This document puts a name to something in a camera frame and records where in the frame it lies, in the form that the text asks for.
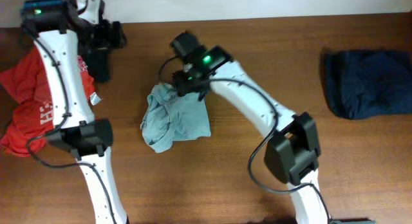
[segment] wooden table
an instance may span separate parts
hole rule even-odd
[[[113,79],[97,87],[93,108],[113,124],[113,173],[131,223],[247,223],[294,216],[288,196],[263,192],[249,179],[250,153],[259,133],[228,102],[206,98],[212,137],[176,142],[156,154],[139,125],[147,95],[169,43],[188,29],[208,47],[219,44],[276,100],[317,121],[323,154],[321,192],[334,218],[371,218],[379,224],[412,220],[412,116],[349,121],[326,105],[320,56],[325,50],[388,48],[412,53],[410,14],[294,17],[237,21],[125,24],[129,44],[111,55]],[[15,30],[1,30],[13,33]],[[3,62],[18,57],[2,47]],[[174,62],[166,74],[180,69]],[[2,125],[15,104],[1,89]],[[260,180],[284,188],[258,155]],[[46,147],[41,158],[72,162]],[[30,158],[0,156],[1,223],[93,223],[80,169],[51,170]]]

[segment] green led light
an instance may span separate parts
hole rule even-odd
[[[211,58],[211,56],[209,56],[209,55],[203,58],[203,62],[204,62],[204,63],[208,63],[208,62],[210,62],[211,60],[212,60],[212,58]]]

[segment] folded cloth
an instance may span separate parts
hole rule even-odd
[[[178,97],[169,84],[156,85],[147,97],[149,108],[140,125],[144,141],[156,153],[171,148],[173,141],[210,136],[211,127],[205,101],[198,93]]]
[[[93,78],[89,76],[87,66],[78,57],[80,75],[86,97],[95,94]],[[7,127],[0,144],[7,153],[16,156],[29,156],[26,142],[53,129],[52,96],[47,82],[46,72],[40,53],[33,48],[18,65],[0,73],[0,84],[20,105],[13,111],[12,123]],[[44,138],[30,144],[30,149],[37,152],[46,145]]]
[[[412,113],[408,52],[342,51],[326,56],[326,97],[341,118]]]

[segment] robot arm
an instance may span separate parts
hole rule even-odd
[[[72,0],[27,1],[22,9],[23,26],[35,38],[41,54],[53,102],[53,124],[60,126],[59,131],[46,136],[48,142],[72,154],[78,163],[94,167],[93,170],[80,166],[89,188],[96,223],[125,224],[129,223],[127,214],[111,170],[111,126],[108,120],[95,120],[84,93],[77,60],[77,34],[89,35],[92,25],[99,22],[100,7],[93,3],[101,5],[102,1],[77,1],[78,5],[87,5],[80,14],[85,17],[82,19]],[[67,111],[70,115],[64,120]]]
[[[263,137],[268,136],[275,126],[275,111],[261,95],[242,83],[256,88],[268,98],[276,108],[278,123],[265,154],[267,167],[278,180],[287,184],[289,190],[304,183],[312,183],[319,189],[317,157],[321,152],[315,123],[307,113],[297,116],[275,101],[248,77],[239,62],[219,46],[207,51],[195,36],[183,33],[175,38],[171,47],[184,65],[184,70],[173,75],[179,95],[198,92],[199,99],[202,99],[211,89],[237,107]],[[207,85],[199,83],[207,81],[210,81]],[[298,224],[328,222],[325,208],[312,188],[299,189],[291,193],[291,197]]]

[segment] wire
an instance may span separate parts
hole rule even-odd
[[[109,206],[109,211],[110,211],[111,219],[113,220],[113,223],[116,224],[115,214],[113,213],[113,207],[112,207],[112,204],[111,204],[109,192],[108,192],[106,186],[104,185],[104,182],[103,182],[100,174],[99,174],[98,171],[96,170],[94,164],[92,165],[91,163],[80,162],[80,163],[69,163],[69,164],[65,164],[65,165],[51,165],[51,164],[49,164],[49,163],[46,163],[44,160],[40,159],[35,153],[33,153],[33,151],[32,151],[31,148],[30,148],[30,143],[32,143],[33,141],[39,140],[39,139],[41,139],[41,138],[44,138],[44,137],[47,137],[47,136],[50,136],[50,135],[53,135],[53,134],[57,133],[58,131],[60,131],[60,130],[61,130],[61,127],[66,123],[68,117],[70,117],[71,114],[70,114],[70,111],[69,111],[69,102],[68,102],[69,99],[68,99],[68,94],[67,94],[67,91],[66,91],[66,87],[64,86],[64,81],[63,81],[63,77],[62,77],[61,71],[60,71],[60,69],[59,69],[59,65],[57,64],[56,60],[53,58],[53,56],[51,55],[51,53],[48,51],[48,49],[44,46],[44,44],[43,44],[42,42],[40,42],[40,41],[36,38],[36,36],[35,36],[34,34],[32,34],[32,33],[31,33],[26,27],[24,27],[24,26],[23,26],[23,30],[24,30],[24,32],[26,32],[26,34],[27,34],[29,37],[31,37],[31,38],[33,39],[34,42],[36,42],[36,43],[46,52],[47,56],[50,58],[50,60],[51,60],[51,62],[52,62],[52,64],[53,64],[53,66],[56,68],[56,72],[57,72],[57,75],[58,75],[58,77],[59,77],[59,80],[60,80],[60,83],[61,83],[61,86],[62,86],[62,91],[63,91],[63,95],[64,95],[64,96],[63,96],[63,97],[64,97],[64,103],[65,103],[65,106],[64,106],[65,112],[64,112],[64,114],[63,114],[62,122],[61,122],[59,125],[57,125],[52,131],[50,131],[50,132],[48,132],[48,133],[46,133],[46,134],[44,134],[44,135],[36,136],[36,137],[33,137],[33,138],[29,139],[29,141],[27,141],[27,143],[26,143],[26,149],[27,149],[27,151],[30,153],[30,156],[31,156],[35,161],[39,162],[41,165],[43,165],[43,166],[45,166],[45,167],[48,167],[48,168],[50,168],[50,169],[65,169],[65,168],[69,168],[69,167],[80,167],[80,166],[89,167],[89,168],[96,174],[96,177],[97,177],[97,179],[99,180],[99,182],[100,182],[100,184],[101,184],[101,186],[102,186],[102,188],[103,188],[104,195],[105,195],[105,197],[106,197],[106,199],[107,199],[107,201],[108,201],[108,206]]]
[[[161,66],[160,69],[159,69],[158,75],[157,75],[159,82],[165,82],[165,81],[163,80],[163,78],[162,78],[163,69],[165,68],[165,66],[166,66],[169,62],[171,62],[171,61],[173,61],[173,60],[175,60],[175,59],[177,59],[177,58],[178,58],[177,56],[171,57],[171,58],[167,59],[167,60],[162,64],[162,66]]]
[[[238,83],[239,86],[246,86],[248,88],[250,88],[251,90],[255,91],[256,93],[258,93],[269,105],[269,107],[273,110],[274,112],[274,119],[275,119],[275,124],[272,128],[272,130],[270,130],[269,134],[262,140],[262,142],[258,145],[258,147],[253,151],[253,153],[250,155],[249,161],[248,161],[248,166],[247,166],[247,170],[249,173],[250,178],[252,179],[252,181],[259,186],[261,189],[263,189],[264,191],[273,193],[273,194],[280,194],[280,195],[286,195],[286,194],[291,194],[293,192],[297,192],[307,186],[311,187],[316,194],[318,195],[322,206],[324,207],[324,211],[326,213],[326,217],[328,220],[328,224],[330,224],[333,220],[330,218],[329,215],[329,210],[326,206],[326,203],[324,202],[324,199],[322,197],[321,192],[319,191],[319,189],[312,183],[302,183],[300,184],[300,186],[296,187],[295,189],[290,189],[290,190],[285,190],[285,191],[280,191],[277,189],[271,189],[270,187],[267,187],[266,185],[263,185],[261,182],[259,182],[258,179],[256,179],[256,177],[253,175],[252,172],[252,163],[253,163],[253,159],[255,158],[255,156],[257,155],[257,153],[259,152],[259,150],[273,137],[273,134],[276,132],[276,128],[277,125],[279,124],[279,113],[277,112],[275,106],[273,105],[273,103],[269,100],[269,98],[263,94],[260,90],[258,90],[257,88],[255,88],[254,86],[251,86],[250,84],[247,84],[246,82],[240,81],[240,80],[236,80],[236,79],[207,79],[207,80],[202,80],[200,82],[196,82],[193,86],[204,86],[206,84],[209,84],[211,82],[235,82]]]

